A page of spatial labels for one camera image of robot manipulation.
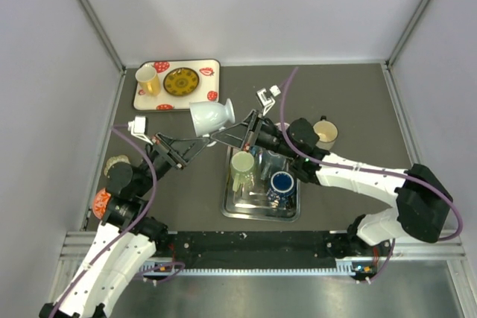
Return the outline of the light green mug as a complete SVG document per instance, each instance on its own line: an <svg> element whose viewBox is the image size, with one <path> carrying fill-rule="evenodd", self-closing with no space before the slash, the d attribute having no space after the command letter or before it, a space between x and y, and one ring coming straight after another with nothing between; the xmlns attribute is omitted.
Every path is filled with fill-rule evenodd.
<svg viewBox="0 0 477 318"><path fill-rule="evenodd" d="M230 161L230 178L234 192L252 188L256 183L255 157L246 151L234 154Z"/></svg>

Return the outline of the clear plastic measuring cup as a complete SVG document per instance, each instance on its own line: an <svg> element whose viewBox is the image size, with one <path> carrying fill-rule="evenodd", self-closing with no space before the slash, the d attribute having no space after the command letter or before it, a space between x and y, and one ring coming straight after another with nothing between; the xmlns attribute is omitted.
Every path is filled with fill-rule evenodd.
<svg viewBox="0 0 477 318"><path fill-rule="evenodd" d="M189 104L190 114L196 136L209 135L220 130L226 123L236 122L232 101L228 98L225 104L218 102L194 102Z"/></svg>

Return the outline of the grey-blue mug white inside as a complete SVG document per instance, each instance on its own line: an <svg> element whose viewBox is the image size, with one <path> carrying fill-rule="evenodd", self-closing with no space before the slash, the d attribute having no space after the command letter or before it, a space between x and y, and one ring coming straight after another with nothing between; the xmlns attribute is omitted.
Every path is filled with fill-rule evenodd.
<svg viewBox="0 0 477 318"><path fill-rule="evenodd" d="M268 180L277 171L282 171L286 165L286 157L270 150L263 150L260 159L260 179Z"/></svg>

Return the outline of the dark blue enamel mug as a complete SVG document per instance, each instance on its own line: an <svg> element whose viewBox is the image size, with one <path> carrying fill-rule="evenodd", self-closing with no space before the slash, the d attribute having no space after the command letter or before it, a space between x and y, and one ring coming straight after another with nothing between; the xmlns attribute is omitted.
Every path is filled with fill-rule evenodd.
<svg viewBox="0 0 477 318"><path fill-rule="evenodd" d="M295 186L295 179L289 172L277 171L271 175L266 196L274 207L285 207Z"/></svg>

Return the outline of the cream mug black rim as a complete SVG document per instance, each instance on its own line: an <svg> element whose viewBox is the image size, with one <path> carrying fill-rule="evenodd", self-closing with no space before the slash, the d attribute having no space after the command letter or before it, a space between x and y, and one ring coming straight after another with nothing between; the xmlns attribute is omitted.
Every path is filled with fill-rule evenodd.
<svg viewBox="0 0 477 318"><path fill-rule="evenodd" d="M316 146L323 150L331 150L338 138L338 128L323 115L313 125L313 130L318 136Z"/></svg>

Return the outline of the lilac ceramic mug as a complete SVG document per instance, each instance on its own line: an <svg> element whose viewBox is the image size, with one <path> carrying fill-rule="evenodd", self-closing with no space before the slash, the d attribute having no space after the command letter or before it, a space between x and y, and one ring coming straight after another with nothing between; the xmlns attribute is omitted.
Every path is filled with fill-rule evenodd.
<svg viewBox="0 0 477 318"><path fill-rule="evenodd" d="M277 122L274 125L277 126L281 130L281 123L280 122ZM284 128L288 129L288 127L289 127L289 123L284 122Z"/></svg>

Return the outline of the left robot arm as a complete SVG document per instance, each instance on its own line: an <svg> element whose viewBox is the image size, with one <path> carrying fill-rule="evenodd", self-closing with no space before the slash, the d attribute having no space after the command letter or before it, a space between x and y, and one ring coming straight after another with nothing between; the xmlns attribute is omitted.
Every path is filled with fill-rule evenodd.
<svg viewBox="0 0 477 318"><path fill-rule="evenodd" d="M65 290L46 303L40 317L109 317L139 268L169 245L168 227L148 216L157 184L170 170L184 169L210 143L156 134L139 150L135 166L117 161L107 170L105 202L93 206L100 224L83 262Z"/></svg>

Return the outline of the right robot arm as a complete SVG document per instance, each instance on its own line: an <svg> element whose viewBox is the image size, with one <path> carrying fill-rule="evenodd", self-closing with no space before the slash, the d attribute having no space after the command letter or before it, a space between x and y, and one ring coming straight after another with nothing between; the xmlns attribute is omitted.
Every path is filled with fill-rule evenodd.
<svg viewBox="0 0 477 318"><path fill-rule="evenodd" d="M403 170L354 162L320 149L318 135L306 119L275 125L255 111L212 138L237 150L259 147L282 155L303 183L345 189L386 204L385 210L363 214L350 225L347 243L356 255L394 238L411 237L429 244L444 239L441 232L453 200L425 165Z"/></svg>

